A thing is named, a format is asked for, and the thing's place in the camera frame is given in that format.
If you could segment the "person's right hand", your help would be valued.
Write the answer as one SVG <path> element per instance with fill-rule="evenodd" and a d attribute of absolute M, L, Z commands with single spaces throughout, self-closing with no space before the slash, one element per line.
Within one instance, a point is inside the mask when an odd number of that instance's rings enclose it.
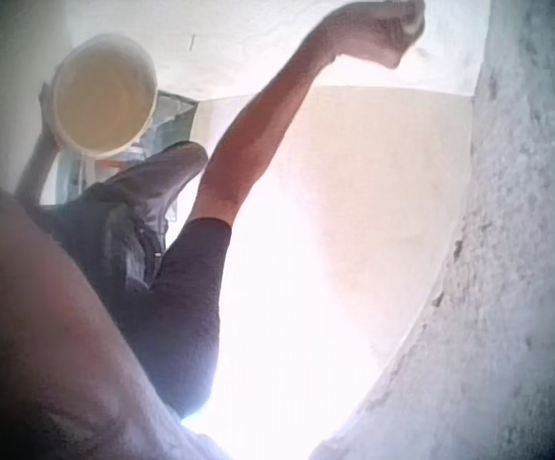
<path fill-rule="evenodd" d="M 327 15 L 319 30 L 332 54 L 375 62 L 387 68 L 390 55 L 387 20 L 401 18 L 413 10 L 412 5 L 397 4 L 397 1 L 403 0 L 355 2 Z"/>

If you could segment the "person's left hand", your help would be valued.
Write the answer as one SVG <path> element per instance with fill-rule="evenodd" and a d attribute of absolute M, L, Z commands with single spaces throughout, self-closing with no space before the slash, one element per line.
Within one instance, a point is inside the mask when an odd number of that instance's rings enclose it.
<path fill-rule="evenodd" d="M 53 92 L 51 85 L 47 82 L 43 82 L 41 85 L 40 93 L 38 95 L 38 102 L 41 112 L 41 134 L 51 139 L 56 145 L 60 146 L 61 141 L 56 129 L 55 111 L 52 95 Z"/>

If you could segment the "white bucket with yellow paint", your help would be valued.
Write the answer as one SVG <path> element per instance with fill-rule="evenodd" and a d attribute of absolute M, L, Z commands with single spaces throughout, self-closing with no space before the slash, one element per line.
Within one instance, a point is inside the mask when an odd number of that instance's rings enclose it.
<path fill-rule="evenodd" d="M 98 34 L 66 56 L 52 81 L 59 140 L 90 158 L 107 158 L 138 141 L 157 100 L 148 52 L 119 34 Z"/>

